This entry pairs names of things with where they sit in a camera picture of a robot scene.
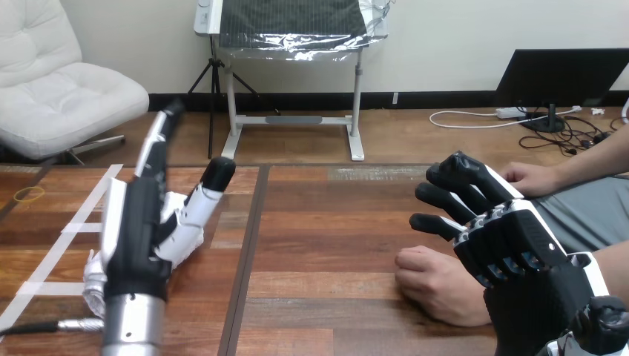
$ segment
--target gray shorts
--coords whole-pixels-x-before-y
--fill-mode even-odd
[[[606,177],[533,200],[566,252],[629,240],[629,179]]]

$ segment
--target rubber band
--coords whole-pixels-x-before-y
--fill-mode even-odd
[[[33,190],[39,190],[40,194],[37,197],[34,198],[30,198],[30,199],[18,199],[18,195],[23,192],[23,191],[27,191],[29,189],[33,189]],[[14,195],[13,195],[13,200],[17,201],[17,202],[34,202],[35,200],[41,198],[44,196],[44,194],[46,194],[46,191],[42,188],[42,187],[26,187],[24,189],[20,189],[19,191],[17,191]]]

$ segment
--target computer monitor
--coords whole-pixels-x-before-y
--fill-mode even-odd
[[[555,107],[599,105],[628,63],[629,48],[516,50],[496,91],[495,106],[546,107],[548,118],[522,125],[558,132],[564,122]]]

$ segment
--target stand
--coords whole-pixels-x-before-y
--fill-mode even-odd
[[[557,117],[556,115],[556,106],[555,104],[548,105],[548,114],[545,113],[536,113],[535,115],[526,115],[523,118],[518,119],[519,121],[535,119],[536,117],[546,116],[546,119],[540,119],[536,121],[522,122],[520,125],[528,128],[529,130],[538,131],[538,132],[561,132],[565,129],[565,121]]]
[[[229,109],[229,136],[225,142],[222,156],[233,159],[236,154],[240,134],[244,125],[343,125],[347,129],[349,150],[352,161],[364,161],[363,143],[358,131],[358,119],[360,116],[360,79],[363,75],[362,65],[363,51],[358,52],[358,60],[354,81],[354,104],[352,115],[345,117],[322,116],[244,116],[236,112],[236,98],[234,95],[234,78],[238,79],[231,69],[231,64],[225,67],[227,75],[227,103]]]
[[[194,84],[192,85],[190,90],[188,90],[188,95],[192,94],[194,89],[201,82],[201,79],[203,79],[204,75],[208,72],[208,70],[210,68],[212,68],[212,82],[210,84],[210,87],[211,87],[211,93],[210,93],[210,134],[209,134],[209,140],[208,140],[209,141],[209,143],[208,143],[208,158],[209,159],[212,158],[212,141],[213,141],[213,138],[214,138],[214,104],[215,104],[214,94],[217,93],[220,96],[220,80],[219,80],[218,68],[219,67],[223,67],[223,68],[225,67],[225,64],[220,59],[217,58],[216,50],[214,49],[214,39],[211,36],[210,36],[210,49],[211,49],[211,53],[212,53],[212,58],[210,58],[208,60],[208,65],[205,66],[205,69],[203,69],[203,72],[201,72],[201,74],[199,75],[197,80],[194,82]],[[240,82],[240,84],[242,84],[245,88],[247,88],[247,90],[249,90],[252,94],[254,94],[255,97],[258,100],[260,100],[260,102],[265,103],[268,106],[273,107],[273,105],[270,105],[266,100],[264,100],[258,94],[258,92],[254,90],[254,88],[252,88],[249,84],[247,84],[244,80],[242,80],[238,75],[236,75],[236,73],[232,73],[232,75],[233,75],[234,78],[236,78],[236,80],[238,82]],[[273,107],[273,110],[275,111],[275,113],[277,115],[281,115],[279,110],[276,109],[275,107]]]

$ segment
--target white wall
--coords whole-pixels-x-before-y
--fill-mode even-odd
[[[84,61],[149,93],[188,91],[207,63],[196,0],[62,3]],[[629,1],[397,0],[389,32],[365,52],[365,91],[495,90],[516,48],[629,47]],[[260,92],[350,92],[353,65],[240,60],[234,70]],[[629,90],[629,70],[612,89]]]

